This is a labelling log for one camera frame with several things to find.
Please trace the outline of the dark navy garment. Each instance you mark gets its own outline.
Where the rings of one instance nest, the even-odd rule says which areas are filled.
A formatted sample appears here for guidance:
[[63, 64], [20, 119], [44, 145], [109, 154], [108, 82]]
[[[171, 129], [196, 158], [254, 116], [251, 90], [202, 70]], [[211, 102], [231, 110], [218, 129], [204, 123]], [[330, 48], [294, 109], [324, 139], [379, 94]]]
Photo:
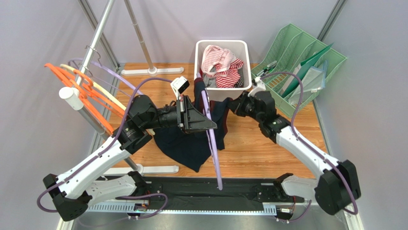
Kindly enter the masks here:
[[[210, 101], [211, 119], [217, 125], [214, 134], [218, 150], [225, 149], [224, 138], [228, 133], [227, 115], [229, 112], [227, 104], [230, 101], [231, 98], [226, 98], [221, 102]], [[153, 131], [156, 145], [166, 156], [196, 173], [211, 156], [205, 132], [186, 134], [178, 127], [156, 128]]]

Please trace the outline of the red white striped top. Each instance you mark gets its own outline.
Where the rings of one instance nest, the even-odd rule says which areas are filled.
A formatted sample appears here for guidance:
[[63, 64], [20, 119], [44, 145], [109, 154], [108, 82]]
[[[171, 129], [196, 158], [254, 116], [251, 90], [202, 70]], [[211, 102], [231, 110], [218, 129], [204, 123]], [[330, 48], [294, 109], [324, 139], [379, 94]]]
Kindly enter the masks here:
[[229, 49], [209, 45], [204, 50], [201, 71], [216, 77], [218, 88], [234, 88], [239, 80], [238, 69], [242, 69], [243, 65], [244, 62]]

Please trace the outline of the orange plastic hanger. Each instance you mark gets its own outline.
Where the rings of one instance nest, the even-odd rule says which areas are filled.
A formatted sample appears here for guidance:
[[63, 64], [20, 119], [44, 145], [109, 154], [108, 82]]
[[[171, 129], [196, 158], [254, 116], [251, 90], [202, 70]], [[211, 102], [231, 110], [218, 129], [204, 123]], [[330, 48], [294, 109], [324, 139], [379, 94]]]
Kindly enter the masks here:
[[97, 120], [103, 130], [109, 135], [113, 134], [112, 125], [103, 115], [92, 105], [89, 99], [102, 105], [113, 114], [122, 118], [125, 106], [122, 105], [111, 93], [96, 83], [90, 77], [71, 66], [61, 64], [54, 66], [50, 63], [44, 65], [64, 84], [62, 98], [75, 110], [86, 108], [93, 118]]

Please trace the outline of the black white striped top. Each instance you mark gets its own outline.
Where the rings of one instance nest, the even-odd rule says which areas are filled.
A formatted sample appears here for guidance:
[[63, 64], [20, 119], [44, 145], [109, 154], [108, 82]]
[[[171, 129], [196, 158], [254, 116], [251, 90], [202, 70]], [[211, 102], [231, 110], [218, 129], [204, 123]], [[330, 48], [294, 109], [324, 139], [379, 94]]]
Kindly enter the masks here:
[[243, 69], [238, 69], [239, 80], [235, 83], [234, 88], [241, 88], [244, 85]]

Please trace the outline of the grey garment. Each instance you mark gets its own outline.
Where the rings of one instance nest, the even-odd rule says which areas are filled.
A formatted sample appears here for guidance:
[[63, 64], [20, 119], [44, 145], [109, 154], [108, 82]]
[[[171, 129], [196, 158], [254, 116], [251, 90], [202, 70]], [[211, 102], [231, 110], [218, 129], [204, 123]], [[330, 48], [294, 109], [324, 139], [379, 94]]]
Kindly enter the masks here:
[[216, 77], [211, 77], [205, 73], [202, 74], [203, 82], [207, 88], [217, 88]]

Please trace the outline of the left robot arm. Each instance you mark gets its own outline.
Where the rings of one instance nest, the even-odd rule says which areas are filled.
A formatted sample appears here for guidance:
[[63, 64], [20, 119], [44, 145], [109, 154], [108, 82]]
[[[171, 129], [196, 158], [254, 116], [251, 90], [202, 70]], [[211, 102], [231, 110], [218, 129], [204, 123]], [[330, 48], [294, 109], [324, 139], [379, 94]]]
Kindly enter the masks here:
[[136, 96], [123, 124], [94, 153], [71, 170], [43, 179], [60, 217], [74, 220], [90, 206], [111, 199], [147, 198], [148, 185], [137, 171], [102, 182], [98, 178], [149, 143], [149, 130], [168, 127], [190, 134], [215, 129], [217, 125], [199, 112], [188, 96], [163, 108], [157, 108], [147, 95]]

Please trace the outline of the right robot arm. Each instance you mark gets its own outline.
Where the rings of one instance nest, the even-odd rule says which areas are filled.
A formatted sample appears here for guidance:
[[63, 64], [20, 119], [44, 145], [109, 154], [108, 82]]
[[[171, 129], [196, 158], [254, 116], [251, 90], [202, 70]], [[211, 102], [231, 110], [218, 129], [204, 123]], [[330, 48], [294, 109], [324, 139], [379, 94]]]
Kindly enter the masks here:
[[274, 181], [285, 196], [297, 196], [316, 201], [329, 215], [339, 211], [358, 213], [357, 199], [362, 195], [355, 165], [350, 160], [339, 161], [305, 138], [285, 117], [277, 113], [275, 100], [266, 91], [250, 95], [244, 91], [228, 103], [237, 116], [258, 122], [262, 134], [299, 159], [314, 175], [313, 179], [286, 173]]

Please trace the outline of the white plastic basket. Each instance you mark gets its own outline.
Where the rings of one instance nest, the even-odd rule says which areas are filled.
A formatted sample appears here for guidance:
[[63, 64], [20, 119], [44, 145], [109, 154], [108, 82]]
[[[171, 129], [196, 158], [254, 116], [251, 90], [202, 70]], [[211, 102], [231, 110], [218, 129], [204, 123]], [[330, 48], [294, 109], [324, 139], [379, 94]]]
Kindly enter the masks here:
[[194, 78], [200, 73], [204, 50], [209, 45], [216, 45], [232, 51], [233, 54], [244, 62], [243, 86], [240, 88], [208, 88], [207, 93], [210, 100], [223, 101], [226, 98], [236, 99], [243, 91], [252, 87], [250, 72], [249, 52], [247, 43], [242, 40], [199, 40], [195, 45]]

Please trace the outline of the pens in organizer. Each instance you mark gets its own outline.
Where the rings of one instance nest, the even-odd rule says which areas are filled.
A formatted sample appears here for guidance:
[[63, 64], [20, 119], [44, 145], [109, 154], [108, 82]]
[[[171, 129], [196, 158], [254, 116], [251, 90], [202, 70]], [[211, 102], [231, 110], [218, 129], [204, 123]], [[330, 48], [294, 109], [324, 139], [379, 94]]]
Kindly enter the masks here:
[[262, 77], [262, 76], [268, 74], [269, 72], [271, 72], [277, 66], [277, 63], [278, 63], [277, 60], [269, 63], [266, 67], [264, 67], [261, 71], [259, 71], [256, 74], [256, 77]]

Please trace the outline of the green folder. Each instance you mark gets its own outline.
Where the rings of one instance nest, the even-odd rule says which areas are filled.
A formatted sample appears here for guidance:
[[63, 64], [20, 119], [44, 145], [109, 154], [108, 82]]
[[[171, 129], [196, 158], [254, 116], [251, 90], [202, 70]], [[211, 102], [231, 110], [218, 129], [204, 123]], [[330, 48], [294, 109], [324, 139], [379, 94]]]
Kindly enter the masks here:
[[[300, 62], [299, 65], [293, 71], [293, 74], [295, 74], [296, 76], [299, 77], [300, 80], [302, 80], [306, 76], [308, 70], [312, 66], [314, 66], [317, 63], [317, 61], [331, 49], [332, 46], [333, 46], [333, 43], [326, 46], [324, 49], [316, 52], [314, 55], [312, 55], [308, 59]], [[299, 82], [296, 80], [294, 76], [288, 77], [287, 81], [285, 82], [281, 90], [279, 91], [279, 95], [282, 98], [286, 97], [293, 90], [295, 90], [298, 85], [299, 85]]]

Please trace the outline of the clear document pouch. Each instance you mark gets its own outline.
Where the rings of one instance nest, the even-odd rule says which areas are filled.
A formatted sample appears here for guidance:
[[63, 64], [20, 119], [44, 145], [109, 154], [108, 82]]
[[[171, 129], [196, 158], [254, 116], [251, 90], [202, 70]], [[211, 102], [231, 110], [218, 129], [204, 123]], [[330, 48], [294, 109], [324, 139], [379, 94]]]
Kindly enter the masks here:
[[311, 67], [302, 79], [303, 97], [300, 104], [304, 103], [310, 96], [325, 88], [325, 80], [327, 76], [329, 61], [327, 59], [316, 67]]

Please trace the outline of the metal clothes rack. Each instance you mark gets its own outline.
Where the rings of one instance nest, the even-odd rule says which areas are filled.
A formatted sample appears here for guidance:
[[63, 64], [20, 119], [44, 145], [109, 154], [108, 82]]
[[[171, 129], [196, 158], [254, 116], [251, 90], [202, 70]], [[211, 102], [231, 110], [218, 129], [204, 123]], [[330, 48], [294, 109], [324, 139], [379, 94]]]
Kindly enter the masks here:
[[[112, 65], [116, 68], [115, 74], [117, 74], [120, 70], [120, 64], [116, 58], [116, 56], [113, 53], [113, 50], [107, 41], [105, 35], [103, 34], [104, 28], [106, 26], [106, 23], [109, 19], [110, 13], [112, 11], [113, 5], [115, 1], [114, 0], [109, 0], [106, 3], [106, 6], [104, 8], [104, 11], [101, 15], [101, 18], [99, 20], [96, 19], [96, 16], [93, 13], [93, 10], [87, 0], [80, 0], [79, 4], [83, 8], [83, 11], [85, 15], [87, 16], [89, 22], [91, 23], [91, 26], [94, 29], [94, 35], [91, 39], [91, 42], [89, 45], [86, 46], [86, 54], [84, 58], [82, 59], [82, 67], [80, 67], [80, 71], [84, 74], [87, 72], [90, 72], [89, 66], [92, 63], [92, 59], [94, 57], [94, 54], [96, 54], [98, 51], [96, 50], [97, 46], [99, 43], [102, 44], [102, 47], [104, 48], [106, 54], [108, 55], [108, 58], [110, 59]], [[148, 52], [145, 40], [142, 36], [142, 33], [140, 31], [135, 13], [132, 8], [132, 4], [130, 1], [125, 0], [124, 1], [125, 6], [127, 8], [128, 14], [130, 16], [132, 25], [134, 27], [134, 30], [136, 32], [136, 35], [138, 37], [139, 43], [141, 45], [143, 54], [145, 56], [146, 62], [148, 64], [147, 69], [140, 69], [140, 70], [123, 70], [122, 73], [125, 73], [126, 76], [141, 76], [141, 75], [149, 75], [151, 77], [155, 77], [157, 75], [162, 75], [162, 74], [181, 74], [184, 72], [183, 67], [179, 68], [164, 68], [164, 69], [158, 69], [154, 66], [150, 54]], [[100, 135], [100, 137], [105, 140], [108, 138], [108, 133], [103, 128], [92, 116], [90, 111], [86, 108], [79, 109], [79, 113], [87, 120], [87, 122], [96, 130], [96, 132]], [[134, 170], [138, 171], [141, 174], [167, 174], [167, 173], [177, 173], [179, 171], [179, 166], [177, 165], [172, 165], [172, 166], [147, 166], [144, 167], [141, 164], [135, 163], [130, 157], [125, 158], [124, 161], [129, 165], [129, 167]]]

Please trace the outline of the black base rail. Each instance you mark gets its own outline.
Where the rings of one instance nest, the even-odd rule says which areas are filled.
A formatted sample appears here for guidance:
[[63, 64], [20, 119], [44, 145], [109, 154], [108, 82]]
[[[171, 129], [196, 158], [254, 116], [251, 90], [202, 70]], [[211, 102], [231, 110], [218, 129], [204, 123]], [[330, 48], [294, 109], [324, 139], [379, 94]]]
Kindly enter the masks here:
[[219, 190], [215, 178], [145, 177], [147, 185], [133, 196], [153, 194], [149, 208], [195, 211], [261, 211], [263, 203], [304, 204], [301, 197], [278, 192], [273, 179], [224, 178]]

